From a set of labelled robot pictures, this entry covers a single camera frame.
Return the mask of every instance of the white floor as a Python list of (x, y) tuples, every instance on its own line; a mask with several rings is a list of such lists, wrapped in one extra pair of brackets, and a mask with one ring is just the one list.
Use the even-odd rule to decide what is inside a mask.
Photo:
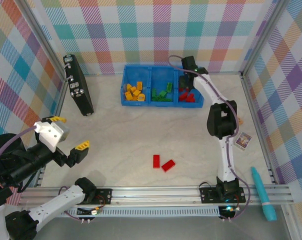
[[(259, 171), (265, 184), (271, 180), (238, 75), (212, 75), (212, 81), (229, 100), (235, 100), (238, 116), (244, 120), (240, 132), (252, 136), (245, 151), (234, 147), (235, 169), (249, 184), (250, 167)], [(46, 166), (42, 187), (70, 186), (81, 177), (96, 186), (195, 186), (203, 181), (216, 183), (221, 152), (218, 139), (209, 135), (207, 118), (210, 103), (203, 108), (121, 106), (121, 75), (87, 77), (95, 109), (82, 116), (67, 93), (61, 116), (67, 118), (70, 134), (59, 144), (67, 155), (70, 149), (90, 140), (87, 157), (73, 168)], [(161, 164), (173, 159), (168, 172), (153, 169), (153, 155)]]

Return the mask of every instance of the black case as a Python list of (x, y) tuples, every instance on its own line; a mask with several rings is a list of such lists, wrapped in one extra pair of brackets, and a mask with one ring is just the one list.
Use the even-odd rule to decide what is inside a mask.
[(94, 113), (87, 81), (80, 68), (76, 56), (68, 54), (63, 57), (65, 64), (64, 70), (70, 90), (70, 95), (83, 116)]

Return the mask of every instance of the small card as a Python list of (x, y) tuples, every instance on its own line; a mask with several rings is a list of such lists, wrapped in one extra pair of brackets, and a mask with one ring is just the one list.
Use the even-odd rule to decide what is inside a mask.
[(239, 137), (236, 139), (235, 141), (235, 145), (242, 149), (245, 150), (247, 148), (247, 146), (249, 145), (249, 142), (251, 140), (251, 136), (246, 134), (245, 132), (241, 132), (241, 134), (239, 135)]

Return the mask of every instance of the blue bin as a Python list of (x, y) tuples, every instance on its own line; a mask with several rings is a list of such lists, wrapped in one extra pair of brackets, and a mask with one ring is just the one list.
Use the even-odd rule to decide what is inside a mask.
[[(178, 108), (202, 108), (204, 98), (198, 90), (192, 89), (190, 93), (194, 94), (195, 102), (179, 102), (179, 76), (183, 75), (171, 66), (155, 65), (126, 65), (123, 71), (121, 84), (121, 104), (123, 106), (150, 106), (150, 107), (178, 107)], [(125, 92), (127, 84), (137, 86), (137, 82), (142, 82), (142, 93), (145, 94), (145, 101), (127, 101)], [(169, 101), (152, 101), (152, 89), (156, 89), (156, 94), (161, 91), (167, 91), (167, 84), (172, 83), (171, 93), (166, 94)]]

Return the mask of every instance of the yellow block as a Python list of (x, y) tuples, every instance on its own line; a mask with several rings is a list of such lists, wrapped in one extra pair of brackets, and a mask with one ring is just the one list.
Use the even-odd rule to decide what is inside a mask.
[(135, 86), (130, 88), (130, 92), (133, 94), (135, 92), (135, 90), (137, 90), (137, 88)]
[(143, 86), (142, 82), (138, 81), (136, 85), (137, 85), (137, 89), (140, 90), (140, 91), (142, 91), (142, 86)]
[(50, 118), (50, 120), (51, 120), (52, 122), (61, 121), (61, 122), (63, 122), (64, 124), (67, 122), (67, 119), (66, 119), (66, 118), (60, 117), (60, 116), (53, 116), (53, 117)]
[(133, 99), (131, 92), (127, 91), (125, 93), (125, 98), (126, 98), (126, 100), (131, 101)]
[(128, 84), (126, 85), (126, 90), (129, 91), (130, 88), (132, 88), (132, 86), (131, 86), (131, 84), (128, 83)]
[(141, 91), (137, 89), (133, 92), (133, 96), (137, 97), (137, 96), (139, 96), (140, 93), (141, 93)]
[(146, 95), (144, 95), (143, 93), (140, 93), (139, 96), (137, 96), (137, 100), (139, 102), (144, 102), (146, 100)]
[(84, 141), (83, 143), (79, 144), (78, 146), (75, 147), (76, 150), (83, 151), (84, 149), (87, 149), (90, 147), (90, 141)]

